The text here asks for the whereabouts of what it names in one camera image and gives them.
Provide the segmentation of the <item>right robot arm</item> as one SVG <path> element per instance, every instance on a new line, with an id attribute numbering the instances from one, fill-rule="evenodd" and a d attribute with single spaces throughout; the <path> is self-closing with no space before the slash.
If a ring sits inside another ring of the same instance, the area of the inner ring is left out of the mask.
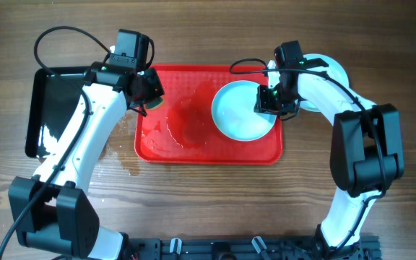
<path id="1" fill-rule="evenodd" d="M 274 57 L 262 70 L 269 82 L 259 86 L 254 110 L 287 121 L 308 101 L 329 120 L 330 171 L 337 190 L 328 215 L 316 228 L 313 254 L 319 259 L 349 255 L 358 247 L 373 204 L 404 173 L 399 112 L 331 78 L 335 66 L 320 56 L 306 57 L 298 41 L 282 43 Z"/>

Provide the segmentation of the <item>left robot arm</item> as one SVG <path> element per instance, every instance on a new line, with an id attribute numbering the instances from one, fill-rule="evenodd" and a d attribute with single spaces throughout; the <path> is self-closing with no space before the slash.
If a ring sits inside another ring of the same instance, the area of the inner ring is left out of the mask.
<path id="1" fill-rule="evenodd" d="M 15 178 L 9 187 L 14 222 L 2 247 L 16 236 L 19 244 L 52 252 L 57 259 L 135 259 L 125 233 L 100 225 L 87 198 L 94 167 L 113 128 L 126 114 L 146 115 L 157 105 L 163 86 L 152 67 L 155 44 L 132 30 L 119 30 L 114 49 L 87 67 L 81 83 L 64 68 L 42 66 L 78 93 L 77 104 L 61 136 L 30 178 Z"/>

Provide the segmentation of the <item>light blue plate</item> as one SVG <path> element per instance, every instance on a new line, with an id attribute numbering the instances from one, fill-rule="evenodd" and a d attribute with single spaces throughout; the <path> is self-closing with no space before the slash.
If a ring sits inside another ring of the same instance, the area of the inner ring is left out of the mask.
<path id="1" fill-rule="evenodd" d="M 324 54 L 319 54 L 319 53 L 308 53 L 308 54 L 304 54 L 303 57 L 307 60 L 322 59 L 328 64 L 328 66 L 327 67 L 314 67 L 314 68 L 311 68 L 311 71 L 315 71 L 315 72 L 325 71 L 332 79 L 335 79 L 336 81 L 338 81 L 340 84 L 342 84 L 346 88 L 350 87 L 349 77 L 347 76 L 345 69 L 333 58 L 326 56 Z M 309 85 L 313 85 L 314 83 L 318 83 L 322 81 L 322 78 L 317 77 L 315 75 L 310 75 L 310 74 L 301 74 L 298 79 L 300 80 L 299 82 L 300 87 L 308 87 Z"/>
<path id="2" fill-rule="evenodd" d="M 251 142 L 262 138 L 277 117 L 254 111 L 259 84 L 239 80 L 226 84 L 212 101 L 212 119 L 218 130 L 230 139 Z"/>

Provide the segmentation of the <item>green and orange sponge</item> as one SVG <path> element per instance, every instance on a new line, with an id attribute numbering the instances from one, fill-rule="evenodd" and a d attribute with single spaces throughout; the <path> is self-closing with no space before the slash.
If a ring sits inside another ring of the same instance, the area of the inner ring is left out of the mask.
<path id="1" fill-rule="evenodd" d="M 158 109 L 163 103 L 164 103 L 164 99 L 162 97 L 158 97 L 148 102 L 145 105 L 145 108 L 149 111 L 152 111 L 152 110 Z"/>

